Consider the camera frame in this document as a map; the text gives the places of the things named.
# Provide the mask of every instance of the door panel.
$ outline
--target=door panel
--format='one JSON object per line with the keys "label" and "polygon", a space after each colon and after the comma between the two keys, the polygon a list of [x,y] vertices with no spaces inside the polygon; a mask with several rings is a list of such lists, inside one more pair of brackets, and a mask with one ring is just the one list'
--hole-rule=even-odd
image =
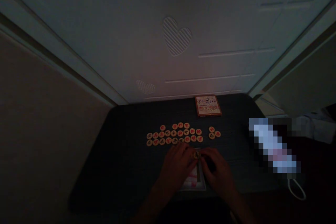
{"label": "door panel", "polygon": [[[23,1],[133,103],[248,92],[330,0]],[[181,28],[191,32],[177,56],[166,17],[173,46]]]}

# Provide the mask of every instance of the dark table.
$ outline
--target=dark table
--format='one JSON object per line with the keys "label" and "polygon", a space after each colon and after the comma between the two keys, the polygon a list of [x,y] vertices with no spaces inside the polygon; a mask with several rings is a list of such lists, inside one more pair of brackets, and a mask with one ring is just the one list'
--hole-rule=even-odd
{"label": "dark table", "polygon": [[[189,144],[195,148],[217,148],[229,163],[241,193],[278,189],[277,179],[258,167],[244,133],[249,118],[264,118],[258,106],[246,94],[217,98],[221,117],[198,118],[193,98],[111,109],[69,197],[69,209],[87,213],[136,208],[148,195],[171,147],[171,144],[147,147],[147,133],[160,132],[161,125],[172,130],[172,125],[179,122],[188,122],[191,128],[202,130],[204,141]],[[210,126],[222,136],[209,139]],[[172,200],[214,196],[207,184],[207,191],[178,192]]]}

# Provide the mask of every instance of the wall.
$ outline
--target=wall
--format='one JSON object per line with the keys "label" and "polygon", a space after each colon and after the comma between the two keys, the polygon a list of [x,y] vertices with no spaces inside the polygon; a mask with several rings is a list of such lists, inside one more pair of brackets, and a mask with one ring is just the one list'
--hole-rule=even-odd
{"label": "wall", "polygon": [[0,36],[0,223],[54,223],[111,105]]}
{"label": "wall", "polygon": [[303,115],[336,102],[336,36],[286,75],[269,91],[291,117]]}

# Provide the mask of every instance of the striped heart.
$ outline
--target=striped heart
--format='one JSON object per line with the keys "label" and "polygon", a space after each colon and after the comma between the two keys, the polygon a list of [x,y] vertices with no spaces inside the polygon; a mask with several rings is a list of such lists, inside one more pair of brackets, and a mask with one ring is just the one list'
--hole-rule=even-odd
{"label": "striped heart", "polygon": [[171,55],[175,57],[183,53],[190,44],[191,31],[187,27],[177,30],[177,22],[172,17],[166,17],[162,26],[164,39]]}
{"label": "striped heart", "polygon": [[155,92],[155,85],[153,84],[150,83],[146,84],[142,80],[137,80],[136,84],[138,85],[138,89],[145,95],[149,95]]}

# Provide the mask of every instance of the hand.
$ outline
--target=hand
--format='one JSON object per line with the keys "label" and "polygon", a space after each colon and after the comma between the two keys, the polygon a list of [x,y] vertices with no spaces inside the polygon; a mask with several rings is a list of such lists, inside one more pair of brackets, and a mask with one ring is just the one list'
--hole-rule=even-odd
{"label": "hand", "polygon": [[167,197],[172,197],[197,164],[198,160],[193,158],[194,152],[195,149],[187,143],[173,145],[164,158],[153,190],[160,190]]}
{"label": "hand", "polygon": [[201,154],[211,158],[216,166],[216,171],[211,173],[204,157],[201,157],[203,172],[213,190],[228,204],[240,222],[256,223],[249,206],[237,191],[230,167],[222,155],[214,148],[205,148]]}
{"label": "hand", "polygon": [[211,158],[211,160],[214,162],[216,166],[216,171],[214,173],[211,173],[205,159],[201,157],[203,172],[209,184],[211,185],[213,190],[227,204],[229,204],[229,202],[234,197],[236,197],[236,194],[238,192],[228,163],[225,161],[225,159],[222,157],[222,155],[218,152],[217,149],[208,147],[202,149],[201,154]]}
{"label": "hand", "polygon": [[193,158],[195,149],[186,143],[173,145],[163,161],[159,178],[131,223],[151,223],[179,190],[194,169],[198,160]]}

